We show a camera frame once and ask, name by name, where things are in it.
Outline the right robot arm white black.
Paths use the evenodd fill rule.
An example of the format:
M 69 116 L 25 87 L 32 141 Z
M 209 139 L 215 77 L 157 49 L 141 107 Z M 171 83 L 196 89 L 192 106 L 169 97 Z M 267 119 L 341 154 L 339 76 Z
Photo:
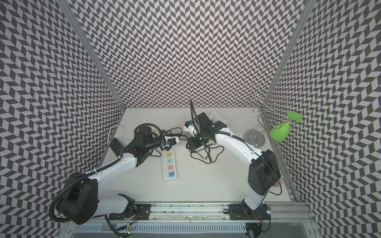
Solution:
M 210 152 L 217 147 L 228 149 L 239 158 L 248 168 L 249 190 L 242 201 L 241 213 L 249 220 L 264 219 L 270 212 L 265 212 L 263 201 L 270 188 L 280 183 L 279 166 L 271 150 L 261 151 L 248 144 L 243 138 L 235 135 L 222 121 L 213 121 L 205 113 L 197 114 L 194 103 L 190 100 L 190 117 L 185 123 L 184 130 L 191 134 L 187 140 L 187 149 L 190 153 L 199 154 L 204 150 L 206 157 L 193 159 L 206 164 L 216 162 L 212 160 Z

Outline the aluminium front rail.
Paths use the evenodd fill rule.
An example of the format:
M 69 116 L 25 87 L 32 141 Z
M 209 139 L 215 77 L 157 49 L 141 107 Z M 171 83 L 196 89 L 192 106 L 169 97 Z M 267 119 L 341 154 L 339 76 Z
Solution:
M 138 222 L 259 222 L 258 220 L 230 220 L 228 205 L 234 202 L 138 202 L 136 204 L 151 204 L 148 220 Z M 270 220 L 276 222 L 314 222 L 315 219 L 304 202 L 265 202 L 271 209 Z

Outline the white blow dryer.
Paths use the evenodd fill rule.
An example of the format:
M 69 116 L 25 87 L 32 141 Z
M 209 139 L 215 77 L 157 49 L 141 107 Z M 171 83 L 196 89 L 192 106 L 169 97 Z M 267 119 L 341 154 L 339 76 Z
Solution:
M 212 111 L 210 114 L 209 114 L 209 119 L 212 120 L 214 123 L 220 121 L 222 123 L 224 123 L 227 127 L 229 127 L 230 123 L 229 121 L 224 118 L 223 116 L 221 116 L 220 114 L 218 114 L 216 111 Z
M 191 124 L 191 125 L 186 124 L 186 125 L 184 125 L 184 130 L 187 131 L 188 133 L 190 133 L 192 136 L 197 134 L 196 127 L 194 126 L 194 124 Z

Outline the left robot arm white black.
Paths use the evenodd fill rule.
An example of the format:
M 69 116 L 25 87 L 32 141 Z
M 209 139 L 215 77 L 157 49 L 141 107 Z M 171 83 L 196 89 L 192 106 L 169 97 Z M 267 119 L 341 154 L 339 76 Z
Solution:
M 120 214 L 124 218 L 133 218 L 136 214 L 135 200 L 126 194 L 100 196 L 99 192 L 110 182 L 125 172 L 140 166 L 157 148 L 169 150 L 178 143 L 178 139 L 166 137 L 154 124 L 141 124 L 134 130 L 132 141 L 121 146 L 112 146 L 116 160 L 87 173 L 75 172 L 67 179 L 64 188 L 57 194 L 49 206 L 48 214 L 52 221 L 73 221 L 81 225 L 94 217 Z

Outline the colourful patterned ceramic bowl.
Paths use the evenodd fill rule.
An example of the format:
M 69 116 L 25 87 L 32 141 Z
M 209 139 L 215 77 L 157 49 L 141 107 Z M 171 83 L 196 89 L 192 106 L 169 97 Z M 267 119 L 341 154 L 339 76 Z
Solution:
M 283 176 L 283 173 L 280 173 L 280 178 L 273 187 L 281 187 L 283 184 L 284 184 L 284 176 Z

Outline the green plastic wine glass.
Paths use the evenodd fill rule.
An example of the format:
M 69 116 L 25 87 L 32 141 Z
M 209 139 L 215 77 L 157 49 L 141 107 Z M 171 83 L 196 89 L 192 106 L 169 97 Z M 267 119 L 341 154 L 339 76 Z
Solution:
M 283 142 L 287 136 L 290 134 L 291 131 L 291 123 L 292 122 L 301 122 L 303 120 L 302 116 L 294 111 L 288 111 L 287 112 L 288 117 L 290 120 L 288 120 L 285 123 L 281 123 L 276 125 L 271 131 L 270 136 L 272 139 L 278 142 Z

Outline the white power strip colourful sockets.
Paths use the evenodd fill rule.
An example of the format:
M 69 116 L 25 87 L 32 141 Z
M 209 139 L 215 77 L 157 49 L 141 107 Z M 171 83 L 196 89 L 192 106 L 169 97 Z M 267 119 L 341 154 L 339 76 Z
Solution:
M 173 183 L 178 179 L 174 149 L 162 153 L 163 181 Z

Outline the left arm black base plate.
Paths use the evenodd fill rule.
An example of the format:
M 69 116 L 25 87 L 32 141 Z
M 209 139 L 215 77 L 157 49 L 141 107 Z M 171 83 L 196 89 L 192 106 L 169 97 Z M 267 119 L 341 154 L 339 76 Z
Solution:
M 148 220 L 152 205 L 145 204 L 134 204 L 128 205 L 125 211 L 120 215 L 122 220 Z

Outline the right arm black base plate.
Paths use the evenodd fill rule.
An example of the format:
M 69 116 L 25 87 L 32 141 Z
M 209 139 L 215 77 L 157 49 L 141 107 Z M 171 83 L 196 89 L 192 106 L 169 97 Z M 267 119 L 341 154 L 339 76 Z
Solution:
M 251 209 L 244 203 L 231 203 L 228 205 L 228 215 L 230 220 L 270 220 L 271 209 L 264 203 L 258 208 Z

